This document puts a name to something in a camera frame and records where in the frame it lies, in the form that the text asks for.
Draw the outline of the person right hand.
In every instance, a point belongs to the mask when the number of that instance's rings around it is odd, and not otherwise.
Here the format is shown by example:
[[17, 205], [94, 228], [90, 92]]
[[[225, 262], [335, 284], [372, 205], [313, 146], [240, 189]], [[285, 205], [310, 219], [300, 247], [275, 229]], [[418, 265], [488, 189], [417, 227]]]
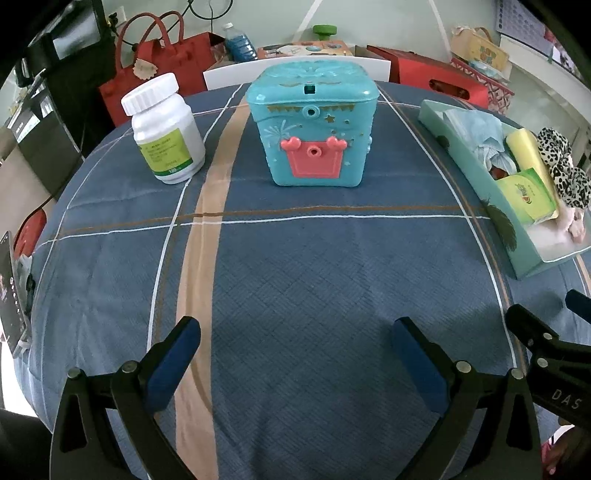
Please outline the person right hand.
[[572, 426], [542, 447], [544, 479], [589, 479], [590, 434]]

